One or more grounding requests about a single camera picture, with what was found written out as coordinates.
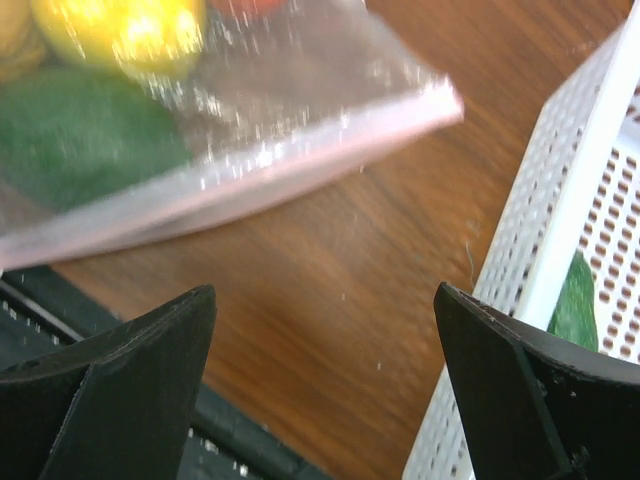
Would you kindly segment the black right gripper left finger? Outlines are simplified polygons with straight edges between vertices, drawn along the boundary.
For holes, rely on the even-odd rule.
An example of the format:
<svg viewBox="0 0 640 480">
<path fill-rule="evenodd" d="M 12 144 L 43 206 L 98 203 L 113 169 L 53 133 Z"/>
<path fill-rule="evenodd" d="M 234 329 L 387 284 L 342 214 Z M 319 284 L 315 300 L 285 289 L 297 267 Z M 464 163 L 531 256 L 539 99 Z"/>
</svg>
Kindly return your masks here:
<svg viewBox="0 0 640 480">
<path fill-rule="evenodd" d="M 2 371 L 2 478 L 176 478 L 215 313 L 199 286 Z"/>
</svg>

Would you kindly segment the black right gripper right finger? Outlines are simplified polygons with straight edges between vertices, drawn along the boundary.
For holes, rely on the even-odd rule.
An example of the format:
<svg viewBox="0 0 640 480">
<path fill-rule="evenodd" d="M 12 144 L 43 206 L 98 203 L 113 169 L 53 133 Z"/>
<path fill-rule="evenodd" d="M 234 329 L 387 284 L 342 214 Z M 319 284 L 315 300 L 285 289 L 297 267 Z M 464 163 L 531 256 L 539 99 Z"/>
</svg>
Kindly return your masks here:
<svg viewBox="0 0 640 480">
<path fill-rule="evenodd" d="M 434 310 L 476 478 L 638 478 L 638 365 L 446 283 Z"/>
</svg>

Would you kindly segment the dark green felt cucumber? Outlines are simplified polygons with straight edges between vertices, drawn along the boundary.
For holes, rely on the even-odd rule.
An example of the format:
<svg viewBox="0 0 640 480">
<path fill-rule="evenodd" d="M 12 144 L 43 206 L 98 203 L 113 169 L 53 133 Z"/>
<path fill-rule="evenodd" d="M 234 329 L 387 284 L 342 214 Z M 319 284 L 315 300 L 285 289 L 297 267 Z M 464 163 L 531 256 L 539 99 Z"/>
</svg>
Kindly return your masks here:
<svg viewBox="0 0 640 480">
<path fill-rule="evenodd" d="M 547 332 L 598 352 L 599 340 L 594 314 L 594 280 L 583 254 L 574 253 Z"/>
</svg>

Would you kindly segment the white perforated plastic basket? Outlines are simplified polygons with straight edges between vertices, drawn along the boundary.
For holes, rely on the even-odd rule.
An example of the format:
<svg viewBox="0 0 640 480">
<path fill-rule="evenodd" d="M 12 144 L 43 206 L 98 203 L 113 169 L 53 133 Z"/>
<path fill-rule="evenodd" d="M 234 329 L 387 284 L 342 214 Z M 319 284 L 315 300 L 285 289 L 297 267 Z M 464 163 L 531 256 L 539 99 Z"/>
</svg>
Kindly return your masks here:
<svg viewBox="0 0 640 480">
<path fill-rule="evenodd" d="M 471 297 L 546 333 L 574 253 L 599 353 L 639 367 L 639 13 L 544 104 Z M 403 475 L 478 479 L 445 360 Z"/>
</svg>

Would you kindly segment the green felt fake food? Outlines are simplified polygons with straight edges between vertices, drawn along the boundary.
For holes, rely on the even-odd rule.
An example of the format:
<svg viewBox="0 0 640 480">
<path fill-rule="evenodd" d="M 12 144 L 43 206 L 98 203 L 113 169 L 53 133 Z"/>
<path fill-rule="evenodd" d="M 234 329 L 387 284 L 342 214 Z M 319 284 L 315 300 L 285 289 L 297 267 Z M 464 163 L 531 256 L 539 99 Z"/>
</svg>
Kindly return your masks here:
<svg viewBox="0 0 640 480">
<path fill-rule="evenodd" d="M 1 178 L 54 210 L 87 204 L 192 158 L 171 113 L 123 77 L 57 67 L 1 88 Z"/>
</svg>

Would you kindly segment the clear zip top bag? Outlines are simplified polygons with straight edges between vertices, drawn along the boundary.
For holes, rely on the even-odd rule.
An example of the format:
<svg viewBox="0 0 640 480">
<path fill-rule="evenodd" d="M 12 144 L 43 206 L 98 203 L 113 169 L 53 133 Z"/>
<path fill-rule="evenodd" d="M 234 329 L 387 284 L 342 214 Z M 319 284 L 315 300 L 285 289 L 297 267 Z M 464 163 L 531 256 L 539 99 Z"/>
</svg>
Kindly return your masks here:
<svg viewBox="0 0 640 480">
<path fill-rule="evenodd" d="M 461 120 L 449 77 L 361 1 L 285 1 L 265 14 L 206 4 L 202 52 L 180 78 L 69 63 L 34 20 L 1 5 L 1 88 L 49 68 L 138 84 L 173 116 L 193 158 L 70 210 L 1 178 L 1 266 L 14 270 L 150 243 L 269 208 Z"/>
</svg>

